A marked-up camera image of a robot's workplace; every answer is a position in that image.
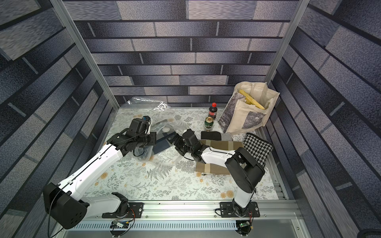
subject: tote bag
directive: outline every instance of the tote bag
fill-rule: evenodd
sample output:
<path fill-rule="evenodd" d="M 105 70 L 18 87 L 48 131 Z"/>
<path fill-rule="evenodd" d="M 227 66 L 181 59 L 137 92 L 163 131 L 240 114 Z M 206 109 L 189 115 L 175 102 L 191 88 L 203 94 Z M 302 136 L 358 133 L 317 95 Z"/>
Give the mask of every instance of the tote bag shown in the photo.
<path fill-rule="evenodd" d="M 239 93 L 240 89 L 259 102 L 265 110 L 246 104 L 245 97 Z M 238 83 L 234 87 L 233 95 L 218 120 L 218 124 L 224 133 L 230 132 L 232 135 L 253 131 L 264 126 L 274 109 L 279 94 L 277 91 L 269 89 L 266 83 Z"/>

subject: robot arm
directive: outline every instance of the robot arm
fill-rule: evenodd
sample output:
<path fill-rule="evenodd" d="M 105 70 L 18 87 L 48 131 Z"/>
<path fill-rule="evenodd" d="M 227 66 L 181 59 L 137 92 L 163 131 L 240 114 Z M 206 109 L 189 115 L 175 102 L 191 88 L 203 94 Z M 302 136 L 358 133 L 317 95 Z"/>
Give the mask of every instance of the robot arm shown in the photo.
<path fill-rule="evenodd" d="M 182 136 L 175 134 L 167 140 L 175 145 L 182 156 L 190 153 L 197 162 L 226 167 L 239 187 L 233 199 L 234 211 L 238 216 L 244 216 L 247 213 L 255 186 L 264 175 L 264 168 L 249 152 L 242 147 L 237 150 L 218 150 L 203 145 L 191 129 L 184 132 Z M 246 163 L 245 168 L 241 167 L 243 163 Z"/>
<path fill-rule="evenodd" d="M 77 225 L 83 218 L 100 213 L 128 211 L 128 200 L 118 193 L 86 198 L 87 189 L 111 165 L 137 147 L 156 144 L 156 132 L 150 133 L 148 116 L 134 118 L 129 128 L 113 135 L 107 144 L 80 169 L 62 180 L 57 186 L 44 187 L 46 212 L 65 229 Z"/>

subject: black and white houndstooth fabric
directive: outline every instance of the black and white houndstooth fabric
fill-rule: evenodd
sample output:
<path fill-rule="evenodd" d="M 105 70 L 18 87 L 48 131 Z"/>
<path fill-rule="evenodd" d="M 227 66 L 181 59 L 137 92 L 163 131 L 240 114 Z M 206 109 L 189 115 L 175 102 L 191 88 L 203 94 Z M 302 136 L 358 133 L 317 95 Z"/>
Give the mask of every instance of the black and white houndstooth fabric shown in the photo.
<path fill-rule="evenodd" d="M 258 161 L 263 167 L 266 164 L 267 156 L 272 151 L 273 145 L 252 133 L 246 133 L 243 140 L 244 148 Z"/>

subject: folded cloth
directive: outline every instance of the folded cloth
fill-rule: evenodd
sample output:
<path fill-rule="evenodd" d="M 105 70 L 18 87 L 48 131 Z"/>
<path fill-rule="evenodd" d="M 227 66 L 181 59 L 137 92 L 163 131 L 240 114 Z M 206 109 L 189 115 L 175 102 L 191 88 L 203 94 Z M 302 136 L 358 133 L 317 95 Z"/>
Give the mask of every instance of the folded cloth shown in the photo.
<path fill-rule="evenodd" d="M 241 141 L 212 141 L 212 140 L 200 140 L 204 145 L 212 146 L 219 150 L 236 150 L 239 147 L 243 147 Z"/>
<path fill-rule="evenodd" d="M 202 131 L 202 140 L 213 140 L 213 141 L 232 141 L 232 135 L 230 133 L 219 133 L 218 131 Z"/>
<path fill-rule="evenodd" d="M 233 140 L 232 134 L 230 132 L 222 133 L 221 134 L 221 140 L 222 141 L 232 141 Z"/>
<path fill-rule="evenodd" d="M 257 162 L 263 167 L 266 164 L 266 159 L 274 146 L 252 133 L 246 133 L 243 140 L 244 148 L 249 152 Z"/>

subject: soda can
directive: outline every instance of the soda can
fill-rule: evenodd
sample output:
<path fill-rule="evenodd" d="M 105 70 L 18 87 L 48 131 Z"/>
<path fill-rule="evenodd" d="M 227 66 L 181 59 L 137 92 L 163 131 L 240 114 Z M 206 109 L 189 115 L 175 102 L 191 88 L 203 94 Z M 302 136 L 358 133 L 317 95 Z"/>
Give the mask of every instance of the soda can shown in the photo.
<path fill-rule="evenodd" d="M 204 125 L 205 125 L 205 131 L 212 131 L 213 118 L 212 117 L 207 117 L 205 119 Z"/>

